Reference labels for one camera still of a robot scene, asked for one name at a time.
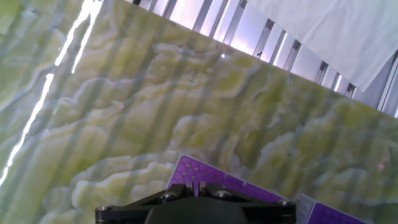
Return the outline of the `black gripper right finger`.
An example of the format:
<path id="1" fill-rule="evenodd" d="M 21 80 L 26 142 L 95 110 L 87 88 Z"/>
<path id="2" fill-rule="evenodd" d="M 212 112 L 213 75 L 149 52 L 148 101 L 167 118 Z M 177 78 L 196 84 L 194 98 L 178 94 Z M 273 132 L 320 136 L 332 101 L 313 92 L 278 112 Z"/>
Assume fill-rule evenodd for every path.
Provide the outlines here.
<path id="1" fill-rule="evenodd" d="M 248 194 L 223 187 L 219 183 L 200 182 L 199 206 L 205 223 L 295 223 L 295 202 L 280 199 L 266 202 Z"/>

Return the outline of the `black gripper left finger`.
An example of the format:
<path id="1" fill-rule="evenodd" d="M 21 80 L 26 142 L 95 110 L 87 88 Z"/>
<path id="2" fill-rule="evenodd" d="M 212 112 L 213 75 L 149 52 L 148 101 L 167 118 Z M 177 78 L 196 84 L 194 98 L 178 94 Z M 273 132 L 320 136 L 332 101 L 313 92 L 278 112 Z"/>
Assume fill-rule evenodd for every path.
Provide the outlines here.
<path id="1" fill-rule="evenodd" d="M 141 224 L 145 223 L 150 212 L 160 206 L 179 199 L 193 197 L 194 184 L 172 184 L 148 197 L 123 206 L 101 205 L 95 210 L 96 224 Z"/>

